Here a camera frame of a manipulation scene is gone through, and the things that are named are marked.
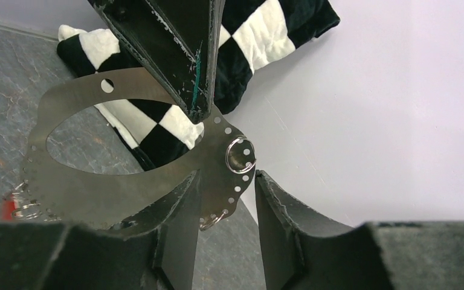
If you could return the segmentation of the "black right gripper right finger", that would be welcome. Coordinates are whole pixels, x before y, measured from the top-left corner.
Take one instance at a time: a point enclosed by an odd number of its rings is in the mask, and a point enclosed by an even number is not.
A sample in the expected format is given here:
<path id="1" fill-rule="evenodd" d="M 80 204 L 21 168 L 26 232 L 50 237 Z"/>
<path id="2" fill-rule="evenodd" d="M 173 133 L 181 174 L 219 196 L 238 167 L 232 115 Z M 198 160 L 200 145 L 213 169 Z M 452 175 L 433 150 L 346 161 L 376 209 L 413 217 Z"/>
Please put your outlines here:
<path id="1" fill-rule="evenodd" d="M 360 288 L 347 249 L 354 227 L 310 208 L 264 170 L 256 172 L 255 194 L 267 289 Z"/>

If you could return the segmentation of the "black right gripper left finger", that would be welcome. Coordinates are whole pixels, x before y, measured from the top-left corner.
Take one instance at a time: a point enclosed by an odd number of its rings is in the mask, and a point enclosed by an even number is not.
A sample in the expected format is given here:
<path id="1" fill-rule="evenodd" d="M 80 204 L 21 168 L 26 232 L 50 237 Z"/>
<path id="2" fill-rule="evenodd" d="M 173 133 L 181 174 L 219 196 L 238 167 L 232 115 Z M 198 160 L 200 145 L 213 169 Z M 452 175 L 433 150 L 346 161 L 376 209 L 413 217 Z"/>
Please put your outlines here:
<path id="1" fill-rule="evenodd" d="M 108 289 L 191 289 L 201 211 L 201 174 L 109 228 L 123 244 Z"/>

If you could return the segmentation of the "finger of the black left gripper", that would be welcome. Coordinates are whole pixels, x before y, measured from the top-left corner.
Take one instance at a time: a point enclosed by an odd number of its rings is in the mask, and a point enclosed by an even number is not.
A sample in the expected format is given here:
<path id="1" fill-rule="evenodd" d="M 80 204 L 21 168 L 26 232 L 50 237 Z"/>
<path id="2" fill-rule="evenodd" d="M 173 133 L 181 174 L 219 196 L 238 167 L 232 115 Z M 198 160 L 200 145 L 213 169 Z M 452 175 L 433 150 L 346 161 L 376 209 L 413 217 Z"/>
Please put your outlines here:
<path id="1" fill-rule="evenodd" d="M 205 106 L 201 109 L 200 120 L 205 120 L 210 116 L 211 107 L 214 99 L 216 68 L 218 60 L 218 43 L 221 30 L 222 14 L 225 0 L 206 1 L 208 4 L 208 40 L 205 69 Z"/>
<path id="2" fill-rule="evenodd" d="M 212 2 L 89 0 L 192 123 L 212 106 Z"/>

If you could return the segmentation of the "silver metal keyring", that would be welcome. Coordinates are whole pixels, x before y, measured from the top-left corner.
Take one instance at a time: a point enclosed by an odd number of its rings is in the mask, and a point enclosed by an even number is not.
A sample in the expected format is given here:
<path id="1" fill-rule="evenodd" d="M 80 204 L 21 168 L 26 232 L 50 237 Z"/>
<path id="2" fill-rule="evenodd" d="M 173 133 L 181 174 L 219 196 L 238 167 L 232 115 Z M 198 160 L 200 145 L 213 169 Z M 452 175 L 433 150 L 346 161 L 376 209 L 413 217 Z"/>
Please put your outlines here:
<path id="1" fill-rule="evenodd" d="M 247 137 L 235 138 L 225 151 L 225 165 L 235 174 L 245 174 L 256 165 L 257 158 L 253 142 Z"/>

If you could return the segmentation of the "red capped key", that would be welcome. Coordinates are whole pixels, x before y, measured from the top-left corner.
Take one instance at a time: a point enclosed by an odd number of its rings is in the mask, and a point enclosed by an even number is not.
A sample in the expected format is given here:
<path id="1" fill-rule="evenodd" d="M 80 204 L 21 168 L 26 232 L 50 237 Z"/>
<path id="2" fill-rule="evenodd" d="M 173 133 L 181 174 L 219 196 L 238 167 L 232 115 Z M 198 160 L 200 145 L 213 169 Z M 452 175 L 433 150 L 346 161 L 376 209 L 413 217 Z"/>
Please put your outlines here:
<path id="1" fill-rule="evenodd" d="M 1 219 L 10 221 L 13 219 L 12 212 L 16 209 L 13 193 L 7 193 L 2 199 Z"/>

